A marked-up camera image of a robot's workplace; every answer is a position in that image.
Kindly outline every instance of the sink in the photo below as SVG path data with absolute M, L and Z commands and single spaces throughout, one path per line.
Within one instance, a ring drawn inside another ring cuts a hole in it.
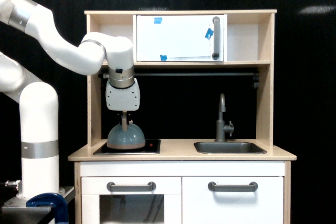
M 264 149 L 247 142 L 197 142 L 194 146 L 205 154 L 265 154 Z

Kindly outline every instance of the white cabinet door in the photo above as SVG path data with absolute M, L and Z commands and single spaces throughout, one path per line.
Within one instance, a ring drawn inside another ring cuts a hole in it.
M 250 190 L 253 186 L 249 184 L 255 182 L 258 188 L 249 192 L 211 191 L 210 182 L 216 186 L 244 186 L 239 190 Z M 283 184 L 283 177 L 182 177 L 182 222 L 282 224 Z
M 226 61 L 227 15 L 138 15 L 136 24 L 137 61 Z
M 181 224 L 181 177 L 83 177 L 83 224 Z

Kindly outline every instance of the oven door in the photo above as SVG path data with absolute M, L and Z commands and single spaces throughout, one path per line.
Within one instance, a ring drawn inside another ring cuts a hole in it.
M 82 223 L 181 223 L 181 177 L 83 177 Z

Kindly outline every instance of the oven window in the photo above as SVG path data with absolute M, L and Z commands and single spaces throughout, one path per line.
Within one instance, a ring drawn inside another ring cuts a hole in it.
M 164 195 L 100 195 L 101 224 L 164 224 Z

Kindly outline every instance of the stovetop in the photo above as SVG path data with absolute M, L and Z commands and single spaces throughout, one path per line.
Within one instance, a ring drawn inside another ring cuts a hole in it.
M 145 146 L 133 150 L 118 150 L 107 147 L 105 143 L 102 147 L 96 150 L 94 155 L 118 155 L 118 154 L 159 154 L 160 153 L 160 143 L 159 139 L 146 139 Z

